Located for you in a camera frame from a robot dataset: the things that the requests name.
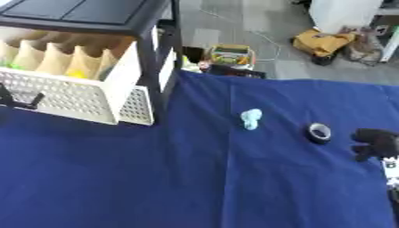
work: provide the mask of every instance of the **perforated basket side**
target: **perforated basket side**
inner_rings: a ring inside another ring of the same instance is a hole
[[[43,93],[45,98],[38,104],[36,112],[105,124],[118,123],[99,82],[5,68],[0,68],[0,82],[18,102],[31,102],[38,93]]]
[[[120,120],[151,126],[154,124],[150,96],[147,87],[135,86],[120,111]]]

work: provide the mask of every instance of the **black glove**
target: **black glove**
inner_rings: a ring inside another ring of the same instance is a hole
[[[378,159],[397,158],[399,156],[399,134],[378,129],[357,129],[352,139],[367,145],[353,146],[357,161],[371,157]]]

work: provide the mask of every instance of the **tape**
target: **tape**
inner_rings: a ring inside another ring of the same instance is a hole
[[[313,123],[306,127],[305,136],[312,143],[326,144],[331,140],[332,132],[324,124]]]

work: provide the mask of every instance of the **cable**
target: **cable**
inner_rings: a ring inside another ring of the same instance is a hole
[[[225,18],[225,17],[223,17],[221,15],[218,15],[216,13],[205,11],[205,10],[202,10],[202,9],[199,9],[199,10],[201,12],[204,12],[204,13],[208,14],[208,15],[214,16],[214,17],[216,17],[216,18],[218,18],[220,20],[224,20],[224,21],[227,21],[227,22],[229,22],[229,23],[231,23],[233,25],[237,25],[237,23],[235,21],[227,19],[227,18]],[[269,43],[271,43],[272,45],[276,46],[276,54],[274,55],[274,57],[272,59],[263,59],[263,60],[261,59],[261,60],[256,60],[256,61],[277,61],[278,60],[278,58],[280,57],[280,54],[281,54],[282,45],[279,45],[277,42],[273,41],[270,37],[267,37],[267,36],[265,36],[263,34],[260,34],[260,33],[256,32],[256,31],[245,31],[244,30],[244,32],[249,32],[249,33],[252,33],[252,34],[257,35],[259,37],[262,37],[264,40],[267,40]]]

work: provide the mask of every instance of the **concrete floor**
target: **concrete floor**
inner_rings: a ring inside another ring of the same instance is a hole
[[[306,54],[288,43],[290,37],[313,26],[305,10],[290,0],[181,0],[181,8],[185,45],[249,45],[259,59],[256,70],[265,71],[270,78],[399,85],[399,61],[395,60],[377,67],[342,58],[329,67],[312,64]]]

